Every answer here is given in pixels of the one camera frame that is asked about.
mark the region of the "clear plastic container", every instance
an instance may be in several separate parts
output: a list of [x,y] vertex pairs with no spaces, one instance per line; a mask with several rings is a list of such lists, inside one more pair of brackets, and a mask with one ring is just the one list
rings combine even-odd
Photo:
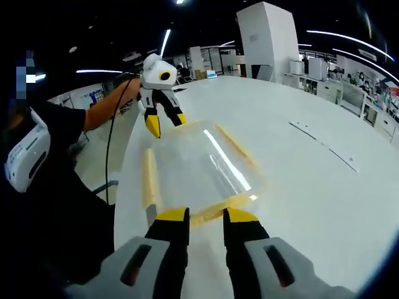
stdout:
[[249,209],[266,180],[255,162],[220,126],[187,123],[155,140],[144,155],[143,202],[165,209],[189,207],[191,226]]

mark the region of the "white vr headset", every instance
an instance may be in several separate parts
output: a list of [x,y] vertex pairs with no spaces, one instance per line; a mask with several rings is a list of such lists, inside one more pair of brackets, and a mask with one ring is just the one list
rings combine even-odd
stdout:
[[50,150],[47,125],[33,109],[31,115],[36,126],[12,148],[4,165],[7,180],[19,193],[26,192]]

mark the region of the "white pillar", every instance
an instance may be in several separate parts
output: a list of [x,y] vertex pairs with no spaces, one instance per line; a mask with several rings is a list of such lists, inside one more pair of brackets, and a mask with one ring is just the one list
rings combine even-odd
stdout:
[[298,40],[294,18],[289,11],[260,2],[237,12],[248,77],[251,65],[274,68],[273,82],[282,83],[289,61],[298,60]]
[[191,59],[191,68],[193,71],[193,76],[196,79],[195,70],[200,70],[202,72],[205,71],[204,63],[202,61],[201,47],[190,48],[190,59]]

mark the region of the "office desk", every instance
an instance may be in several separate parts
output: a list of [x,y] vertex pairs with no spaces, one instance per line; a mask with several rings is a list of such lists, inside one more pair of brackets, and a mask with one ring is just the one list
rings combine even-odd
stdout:
[[370,99],[373,100],[373,98],[367,96],[364,100],[362,116],[365,114],[365,109],[367,107],[368,115],[362,118],[399,150],[399,123],[387,112],[376,107]]
[[294,86],[291,84],[287,84],[288,86],[299,88],[299,79],[307,80],[314,82],[317,87],[315,90],[315,94],[321,98],[326,99],[334,104],[340,105],[342,102],[342,95],[344,93],[344,88],[342,86],[342,82],[337,80],[329,80],[329,81],[320,81],[313,78],[310,78],[308,75],[294,75],[291,73],[285,73],[286,77],[296,78]]
[[[176,93],[186,119],[219,123],[266,176],[267,191],[258,199],[263,204],[256,215],[270,236],[283,238],[310,258],[316,274],[327,283],[358,290],[377,270],[399,228],[395,149],[338,105],[284,85],[219,76],[178,88],[187,88]],[[161,130],[172,130],[161,108],[158,114]],[[353,171],[290,121],[308,124],[324,140],[353,155],[360,171]],[[142,158],[153,142],[139,115],[117,190],[116,249],[147,232]],[[214,229],[220,221],[207,222],[209,226],[198,229],[190,240],[184,298],[217,298],[220,292],[223,298],[233,297],[223,266],[223,233]]]

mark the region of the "yellow tape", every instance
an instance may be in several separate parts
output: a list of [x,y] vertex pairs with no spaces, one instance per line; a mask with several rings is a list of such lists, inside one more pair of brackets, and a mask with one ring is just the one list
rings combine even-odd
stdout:
[[227,198],[227,200],[225,200],[224,202],[215,204],[196,214],[192,214],[190,217],[190,226],[198,226],[202,223],[219,218],[223,215],[223,210],[225,208],[233,207],[236,209],[240,209],[249,202],[251,202],[251,200],[243,193],[231,196]]
[[249,161],[249,163],[257,167],[255,161],[247,153],[247,151],[220,125],[216,125],[217,129],[224,135],[224,137]]
[[151,204],[159,205],[158,198],[158,178],[156,175],[156,161],[154,152],[151,148],[145,150],[143,155],[143,176],[142,176],[142,201],[143,208],[148,208]]

